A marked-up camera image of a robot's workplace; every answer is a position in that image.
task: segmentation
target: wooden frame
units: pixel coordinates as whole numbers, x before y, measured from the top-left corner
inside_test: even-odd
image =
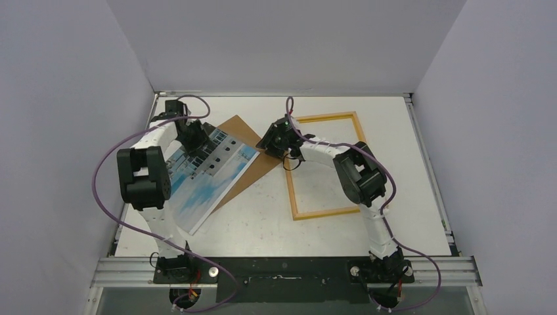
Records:
[[[352,124],[354,124],[354,130],[358,136],[358,140],[366,142],[362,125],[358,120],[358,115],[356,112],[342,112],[333,114],[323,114],[323,115],[311,115],[296,118],[299,123],[316,123],[318,121],[330,121],[339,119],[352,119]],[[288,159],[284,161],[285,168],[289,169],[290,164]],[[360,209],[357,205],[351,207],[314,211],[308,213],[298,213],[298,205],[296,204],[296,193],[294,191],[294,181],[292,180],[292,174],[289,171],[286,172],[286,185],[288,186],[288,197],[290,198],[290,208],[292,210],[292,219],[294,221],[304,220],[304,219],[314,219],[327,217],[331,215],[344,215],[347,213],[358,213]]]

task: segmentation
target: wall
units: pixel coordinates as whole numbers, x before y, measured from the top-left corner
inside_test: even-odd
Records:
[[[152,89],[104,0],[0,2],[2,314],[81,314],[116,228],[91,195]],[[99,182],[120,211],[115,159]]]
[[[414,95],[492,314],[555,314],[555,1],[468,0]]]
[[[404,93],[465,0],[108,0],[156,91]]]

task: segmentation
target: white table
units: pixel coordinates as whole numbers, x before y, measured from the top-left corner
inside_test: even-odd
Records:
[[[159,98],[155,114],[164,109],[165,99]],[[212,107],[207,122],[217,126],[237,114],[263,136],[284,115],[286,97],[205,99]],[[205,112],[200,101],[184,101],[192,114]],[[399,189],[388,215],[397,239],[428,255],[451,254],[402,97],[296,97],[295,102],[294,116],[356,111],[371,150],[390,170]],[[338,183],[338,179],[331,177],[330,182]],[[125,221],[148,230],[131,207]],[[212,214],[195,235],[185,236],[193,251],[209,257],[361,256],[368,251],[359,213],[293,221],[281,166]],[[154,251],[152,238],[124,228],[116,256],[145,257]]]

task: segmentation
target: purple cable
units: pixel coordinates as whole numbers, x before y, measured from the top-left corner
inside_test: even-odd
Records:
[[[289,96],[286,99],[286,116],[288,117],[288,121],[290,122],[291,125],[294,126],[293,122],[292,122],[292,116],[290,115],[290,113],[292,113],[292,110],[294,109],[294,98],[292,96]],[[375,157],[371,156],[371,154],[368,154],[367,152],[365,152],[364,150],[358,148],[357,146],[353,145],[353,144],[348,144],[348,143],[330,143],[330,142],[325,142],[325,141],[313,141],[311,139],[308,139],[306,137],[304,137],[299,130],[297,130],[296,128],[293,128],[294,132],[304,141],[312,143],[312,144],[325,144],[328,146],[331,146],[333,148],[337,148],[339,146],[345,146],[348,148],[352,148],[356,151],[358,151],[359,153],[363,154],[364,156],[366,156],[366,158],[371,159],[375,164],[377,164],[377,166],[379,166],[379,168],[381,169],[381,171],[383,171],[383,173],[385,173],[385,175],[387,176],[387,178],[389,178],[389,181],[391,182],[391,185],[393,186],[393,193],[391,194],[391,196],[381,205],[381,207],[379,208],[379,213],[381,214],[381,216],[383,216],[383,210],[385,209],[385,207],[389,204],[389,202],[391,202],[396,193],[397,193],[397,185],[395,184],[395,180],[393,179],[393,177],[391,176],[391,173],[389,173],[389,171],[383,166],[383,164],[381,164]],[[433,294],[430,295],[430,297],[428,297],[427,299],[423,300],[422,302],[412,305],[412,306],[407,306],[407,307],[403,307],[403,308],[394,308],[392,311],[393,312],[401,312],[404,310],[412,310],[414,308],[418,308],[420,306],[426,305],[428,304],[438,293],[439,291],[441,291],[441,270],[439,269],[439,265],[437,265],[437,263],[429,256],[427,256],[426,254],[417,251],[415,249],[412,249],[410,247],[407,247],[405,245],[403,245],[400,241],[398,241],[394,234],[393,234],[393,230],[391,229],[391,226],[389,225],[389,222],[387,221],[387,218],[385,216],[383,216],[383,222],[385,223],[385,226],[387,227],[387,231],[389,232],[389,235],[393,238],[393,241],[400,246],[403,249],[406,249],[407,251],[411,251],[413,253],[416,253],[426,259],[428,259],[429,261],[432,262],[432,264],[434,264],[435,269],[437,270],[437,277],[438,277],[438,281],[437,281],[437,287],[435,289],[435,291],[433,292]],[[389,310],[388,308],[385,308],[383,306],[381,306],[381,309],[383,310]]]
[[[105,154],[103,155],[103,157],[100,159],[99,164],[97,164],[97,166],[95,167],[95,172],[93,172],[93,179],[91,180],[91,190],[93,191],[93,197],[95,198],[95,201],[97,202],[97,205],[99,205],[99,207],[100,207],[100,209],[102,210],[102,212],[104,212],[105,215],[108,215],[108,217],[111,218],[113,221],[116,221],[118,224],[120,224],[120,225],[122,225],[122,226],[125,226],[126,228],[129,228],[129,229],[134,230],[134,231],[136,231],[136,232],[143,233],[143,234],[145,234],[145,235],[149,235],[149,236],[151,236],[151,237],[153,237],[153,238],[156,238],[157,240],[161,240],[161,241],[167,243],[168,245],[170,245],[170,246],[172,246],[172,247],[174,247],[174,248],[176,248],[176,249],[178,249],[178,250],[180,250],[180,251],[183,251],[183,252],[186,253],[187,255],[192,255],[193,257],[196,257],[197,259],[199,259],[199,260],[201,260],[201,261],[204,261],[205,263],[211,264],[211,265],[217,267],[218,269],[224,271],[224,273],[226,273],[226,275],[228,275],[228,276],[234,281],[234,283],[236,284],[236,288],[235,288],[234,292],[233,292],[229,297],[227,297],[226,299],[224,299],[224,300],[222,300],[222,301],[220,301],[220,302],[218,302],[218,303],[216,303],[216,304],[214,304],[214,305],[212,305],[212,306],[209,306],[209,307],[206,307],[206,308],[202,308],[202,309],[199,309],[199,310],[184,310],[185,312],[189,312],[189,313],[199,313],[199,312],[204,312],[204,311],[206,311],[206,310],[212,310],[213,308],[217,308],[217,307],[219,307],[219,306],[225,304],[226,302],[230,301],[230,300],[236,295],[236,293],[238,292],[239,284],[238,284],[238,282],[236,281],[236,278],[235,278],[226,268],[223,268],[222,266],[218,265],[216,262],[210,261],[209,259],[207,259],[207,258],[205,258],[205,257],[203,257],[203,256],[200,256],[200,255],[198,255],[198,254],[196,254],[196,253],[193,253],[193,252],[191,252],[191,251],[188,251],[188,250],[185,249],[185,248],[179,247],[178,245],[172,243],[171,241],[167,240],[167,239],[166,239],[165,237],[163,237],[163,236],[160,236],[160,235],[155,234],[155,233],[148,232],[148,231],[146,231],[146,230],[142,230],[142,229],[140,229],[140,228],[137,228],[137,227],[135,227],[135,226],[133,226],[133,225],[127,224],[126,222],[120,220],[118,217],[116,217],[116,216],[114,216],[113,214],[111,214],[111,212],[104,206],[104,204],[102,203],[102,201],[101,201],[100,198],[99,198],[99,193],[97,192],[97,175],[99,174],[99,169],[100,169],[100,167],[102,166],[102,164],[104,163],[104,161],[106,161],[106,159],[108,158],[108,156],[109,156],[112,152],[114,152],[116,149],[118,149],[122,144],[124,144],[124,143],[130,141],[131,139],[133,139],[133,138],[135,138],[135,137],[138,137],[138,136],[144,135],[144,134],[146,134],[146,133],[149,133],[149,132],[151,132],[151,131],[157,129],[157,128],[160,127],[160,126],[166,125],[167,123],[171,123],[171,122],[173,122],[173,121],[178,121],[178,120],[182,120],[182,119],[202,119],[202,118],[205,118],[205,117],[209,116],[209,114],[211,113],[211,108],[209,107],[209,104],[207,104],[207,102],[206,102],[203,98],[201,98],[201,97],[199,97],[199,96],[196,96],[196,95],[192,95],[192,94],[188,94],[188,95],[186,94],[186,95],[179,96],[179,97],[177,98],[177,100],[179,100],[179,99],[181,99],[181,98],[185,98],[185,97],[193,97],[193,98],[197,98],[198,100],[202,101],[203,104],[205,104],[205,106],[207,107],[207,114],[205,114],[205,115],[203,115],[203,116],[180,116],[180,117],[171,118],[171,119],[168,119],[168,120],[165,120],[165,121],[159,123],[159,124],[156,125],[156,126],[153,126],[153,127],[151,127],[151,128],[148,128],[148,129],[146,129],[146,130],[144,130],[144,131],[139,131],[138,133],[134,133],[133,135],[131,135],[131,136],[129,136],[129,137],[123,139],[122,141],[118,142],[118,143],[115,144],[113,147],[111,147],[111,148],[107,151],[107,153],[105,153]],[[179,301],[180,298],[181,298],[181,297],[178,297],[178,299],[174,300],[174,304],[176,304],[176,302]]]

